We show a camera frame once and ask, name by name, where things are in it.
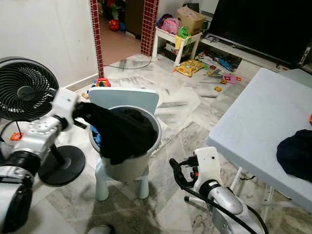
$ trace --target pink bag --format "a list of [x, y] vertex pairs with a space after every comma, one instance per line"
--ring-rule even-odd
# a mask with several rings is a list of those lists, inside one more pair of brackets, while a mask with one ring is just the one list
[[167, 18], [165, 19], [161, 29], [176, 35], [179, 28], [179, 20], [177, 18]]

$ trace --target fan stand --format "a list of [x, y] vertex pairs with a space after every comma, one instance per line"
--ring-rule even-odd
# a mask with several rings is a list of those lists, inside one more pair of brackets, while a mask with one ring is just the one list
[[85, 165], [84, 153], [77, 147], [65, 145], [51, 146], [51, 151], [38, 175], [40, 180], [51, 186], [63, 186], [75, 180]]

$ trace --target television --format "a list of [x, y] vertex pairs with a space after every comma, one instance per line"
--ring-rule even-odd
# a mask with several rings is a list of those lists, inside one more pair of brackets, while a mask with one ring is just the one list
[[219, 0], [209, 33], [286, 64], [296, 64], [312, 35], [311, 0]]

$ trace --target fan grille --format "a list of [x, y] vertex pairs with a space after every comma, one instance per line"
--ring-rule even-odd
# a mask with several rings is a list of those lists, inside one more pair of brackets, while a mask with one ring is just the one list
[[[29, 100], [18, 96], [21, 87], [34, 91]], [[18, 59], [1, 66], [0, 63], [0, 116], [9, 120], [33, 120], [48, 113], [53, 96], [50, 90], [59, 89], [50, 70], [27, 59]]]

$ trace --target tv stand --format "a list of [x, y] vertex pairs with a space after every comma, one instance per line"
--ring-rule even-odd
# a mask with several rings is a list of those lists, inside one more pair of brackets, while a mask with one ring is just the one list
[[279, 69], [279, 64], [276, 62], [272, 62], [260, 56], [238, 49], [237, 47], [228, 45], [222, 41], [210, 42], [207, 39], [201, 39], [201, 42], [208, 46], [242, 58], [242, 61], [240, 62], [235, 73], [244, 78], [252, 79], [261, 67], [267, 68], [274, 72], [283, 71], [283, 69]]

